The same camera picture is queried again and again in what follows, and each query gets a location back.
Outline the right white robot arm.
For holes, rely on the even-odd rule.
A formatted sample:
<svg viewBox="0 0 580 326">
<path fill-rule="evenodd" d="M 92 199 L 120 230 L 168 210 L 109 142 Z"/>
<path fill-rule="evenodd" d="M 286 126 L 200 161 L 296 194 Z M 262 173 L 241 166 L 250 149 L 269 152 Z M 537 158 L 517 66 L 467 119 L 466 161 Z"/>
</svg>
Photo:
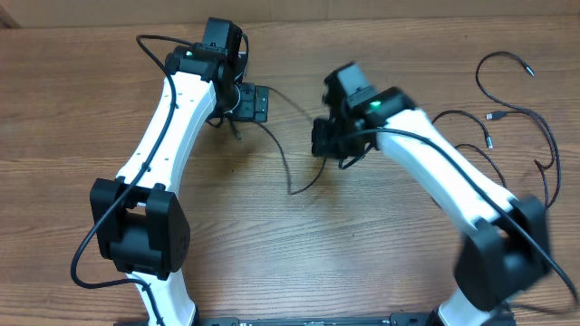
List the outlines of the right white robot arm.
<svg viewBox="0 0 580 326">
<path fill-rule="evenodd" d="M 516 198 L 470 164 L 401 89 L 377 91 L 355 62 L 324 80 L 327 119 L 314 121 L 312 153 L 347 168 L 371 149 L 405 168 L 449 216 L 463 248 L 458 289 L 430 325 L 488 325 L 505 303 L 548 275 L 546 210 Z"/>
</svg>

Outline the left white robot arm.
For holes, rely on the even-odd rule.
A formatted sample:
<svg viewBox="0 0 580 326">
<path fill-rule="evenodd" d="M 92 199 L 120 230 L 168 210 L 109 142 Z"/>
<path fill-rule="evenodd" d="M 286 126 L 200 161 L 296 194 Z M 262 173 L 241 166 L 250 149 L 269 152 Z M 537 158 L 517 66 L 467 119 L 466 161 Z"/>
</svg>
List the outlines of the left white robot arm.
<svg viewBox="0 0 580 326">
<path fill-rule="evenodd" d="M 149 325 L 195 325 L 182 265 L 190 227 L 180 182 L 204 124 L 264 123 L 268 91 L 245 82 L 247 35 L 229 20 L 209 18 L 199 43 L 177 40 L 158 65 L 165 75 L 159 104 L 140 144 L 115 179 L 98 178 L 90 193 L 101 256 L 140 291 Z"/>
</svg>

